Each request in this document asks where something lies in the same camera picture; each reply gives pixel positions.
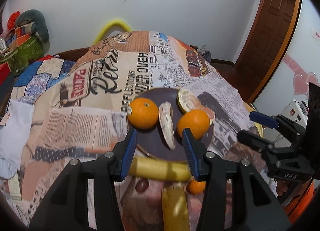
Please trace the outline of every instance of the dark plate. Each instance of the dark plate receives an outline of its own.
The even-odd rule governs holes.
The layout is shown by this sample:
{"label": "dark plate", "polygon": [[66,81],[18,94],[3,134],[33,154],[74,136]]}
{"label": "dark plate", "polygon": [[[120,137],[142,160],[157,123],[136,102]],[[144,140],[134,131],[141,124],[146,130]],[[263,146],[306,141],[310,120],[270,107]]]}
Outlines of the dark plate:
{"label": "dark plate", "polygon": [[[154,88],[149,91],[142,93],[139,97],[151,99],[159,107],[163,102],[170,102],[173,109],[173,126],[174,139],[176,142],[176,147],[174,150],[171,150],[166,141],[164,140],[162,129],[160,127],[159,121],[152,128],[148,130],[137,130],[138,136],[137,147],[146,155],[168,160],[168,161],[186,161],[186,154],[182,145],[182,140],[177,134],[176,128],[179,119],[182,117],[183,113],[180,111],[177,103],[177,89],[171,88]],[[211,124],[209,130],[201,139],[201,142],[204,143],[206,147],[209,146],[213,136],[213,124]]]}

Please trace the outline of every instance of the stuffed toy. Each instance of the stuffed toy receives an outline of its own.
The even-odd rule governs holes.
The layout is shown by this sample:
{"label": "stuffed toy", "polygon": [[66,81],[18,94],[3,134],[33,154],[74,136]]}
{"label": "stuffed toy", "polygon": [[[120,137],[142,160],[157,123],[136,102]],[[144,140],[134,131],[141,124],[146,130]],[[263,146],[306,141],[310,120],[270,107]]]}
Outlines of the stuffed toy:
{"label": "stuffed toy", "polygon": [[39,41],[46,43],[49,40],[47,25],[44,16],[38,10],[27,10],[21,13],[14,22],[15,27],[25,26],[27,34],[35,34]]}

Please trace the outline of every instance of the tangerine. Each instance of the tangerine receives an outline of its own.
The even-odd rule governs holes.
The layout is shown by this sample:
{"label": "tangerine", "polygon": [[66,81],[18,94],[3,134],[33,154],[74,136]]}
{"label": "tangerine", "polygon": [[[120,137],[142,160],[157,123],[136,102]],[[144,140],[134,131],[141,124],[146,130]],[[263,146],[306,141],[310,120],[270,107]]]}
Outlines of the tangerine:
{"label": "tangerine", "polygon": [[180,109],[184,112],[190,112],[194,109],[199,109],[207,113],[210,124],[215,120],[216,114],[211,109],[205,107],[201,104],[198,98],[188,89],[180,89],[178,92],[178,105]]}
{"label": "tangerine", "polygon": [[188,183],[188,186],[187,186],[187,191],[190,193],[190,194],[199,194],[199,193],[202,193],[204,192],[205,190],[205,181],[196,181],[196,180],[192,180]]}
{"label": "tangerine", "polygon": [[158,121],[159,110],[151,99],[137,98],[128,106],[127,117],[134,127],[150,129]]}
{"label": "tangerine", "polygon": [[190,128],[193,137],[196,140],[200,140],[201,137],[209,130],[210,119],[206,112],[194,109],[184,114],[177,126],[177,131],[180,137],[182,137],[182,131],[185,128]]}

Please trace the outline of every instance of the wooden floor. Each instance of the wooden floor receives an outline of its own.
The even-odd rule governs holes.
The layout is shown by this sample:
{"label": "wooden floor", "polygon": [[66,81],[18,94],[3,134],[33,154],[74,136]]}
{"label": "wooden floor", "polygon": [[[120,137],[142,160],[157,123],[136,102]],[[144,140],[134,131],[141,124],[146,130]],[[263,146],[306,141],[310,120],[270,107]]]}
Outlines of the wooden floor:
{"label": "wooden floor", "polygon": [[234,67],[228,64],[220,64],[212,62],[211,65],[218,70],[220,75],[230,83],[232,87],[238,90],[244,102],[250,98],[255,88],[245,75],[238,72]]}

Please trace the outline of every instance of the box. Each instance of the box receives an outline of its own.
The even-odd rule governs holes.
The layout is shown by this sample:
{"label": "box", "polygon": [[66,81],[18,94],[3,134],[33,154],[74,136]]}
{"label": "box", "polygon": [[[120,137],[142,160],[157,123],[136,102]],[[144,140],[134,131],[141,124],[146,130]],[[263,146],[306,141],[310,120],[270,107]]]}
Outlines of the box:
{"label": "box", "polygon": [[29,34],[25,34],[23,36],[18,37],[16,40],[14,40],[11,44],[10,44],[10,50],[13,51],[15,48],[19,47],[20,45],[22,45],[26,40],[28,40],[30,38]]}
{"label": "box", "polygon": [[27,41],[15,48],[0,63],[7,62],[12,74],[19,75],[29,65],[30,60],[36,60],[43,55],[43,49],[38,39],[33,35]]}
{"label": "box", "polygon": [[26,27],[25,27],[25,26],[17,27],[17,28],[14,30],[14,34],[15,34],[15,36],[16,36],[17,38],[25,35],[25,34],[26,34]]}
{"label": "box", "polygon": [[10,68],[7,62],[0,65],[0,85],[6,80],[10,74]]}

